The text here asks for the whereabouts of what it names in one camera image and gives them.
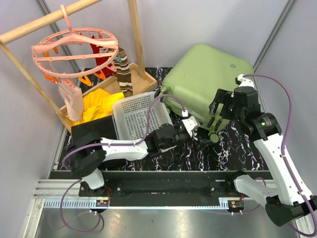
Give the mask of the green hard-shell suitcase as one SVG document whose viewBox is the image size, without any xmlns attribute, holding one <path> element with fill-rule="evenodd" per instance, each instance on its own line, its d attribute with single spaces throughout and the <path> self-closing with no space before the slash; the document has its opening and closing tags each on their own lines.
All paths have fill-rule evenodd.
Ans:
<svg viewBox="0 0 317 238">
<path fill-rule="evenodd" d="M 220 116 L 222 105 L 215 112 L 209 108 L 217 90 L 233 91 L 235 78 L 240 74 L 252 74 L 252 65 L 241 58 L 222 52 L 206 44 L 193 46 L 166 75 L 156 95 L 177 115 L 185 107 L 209 132 L 212 142 L 219 141 L 218 132 L 229 120 Z"/>
</svg>

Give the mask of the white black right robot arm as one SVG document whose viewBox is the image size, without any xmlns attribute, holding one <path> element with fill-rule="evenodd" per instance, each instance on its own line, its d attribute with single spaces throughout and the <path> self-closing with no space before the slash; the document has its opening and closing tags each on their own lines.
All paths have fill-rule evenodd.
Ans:
<svg viewBox="0 0 317 238">
<path fill-rule="evenodd" d="M 259 203 L 276 226 L 308 215 L 317 209 L 317 197 L 301 180 L 285 146 L 276 117 L 261 111 L 257 91 L 251 86 L 237 87 L 234 91 L 218 89 L 210 112 L 222 104 L 220 115 L 235 120 L 249 136 L 270 171 L 276 188 L 255 181 L 238 171 L 226 179 L 225 191 L 229 196 L 244 194 Z"/>
</svg>

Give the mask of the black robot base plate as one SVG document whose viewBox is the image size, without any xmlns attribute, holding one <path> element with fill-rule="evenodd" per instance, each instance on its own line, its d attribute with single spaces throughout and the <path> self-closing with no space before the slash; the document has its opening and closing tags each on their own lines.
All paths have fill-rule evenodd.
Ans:
<svg viewBox="0 0 317 238">
<path fill-rule="evenodd" d="M 247 199 L 229 188 L 235 171 L 106 171 L 105 183 L 93 190 L 79 183 L 81 197 L 110 197 L 111 208 L 202 208 L 222 206 L 219 198 Z"/>
</svg>

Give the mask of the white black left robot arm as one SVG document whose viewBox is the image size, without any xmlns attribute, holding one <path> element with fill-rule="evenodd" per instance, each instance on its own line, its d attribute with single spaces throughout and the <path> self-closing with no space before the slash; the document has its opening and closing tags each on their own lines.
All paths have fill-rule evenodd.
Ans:
<svg viewBox="0 0 317 238">
<path fill-rule="evenodd" d="M 182 142 L 192 141 L 198 150 L 215 145 L 210 139 L 194 139 L 193 134 L 197 126 L 189 119 L 184 121 L 189 124 L 183 125 L 179 130 L 166 123 L 139 141 L 111 140 L 99 137 L 98 133 L 88 134 L 83 138 L 88 143 L 82 146 L 75 144 L 63 158 L 62 165 L 85 182 L 95 196 L 102 196 L 106 193 L 107 184 L 99 166 L 104 162 L 121 159 L 136 161 L 148 156 L 155 157 Z"/>
</svg>

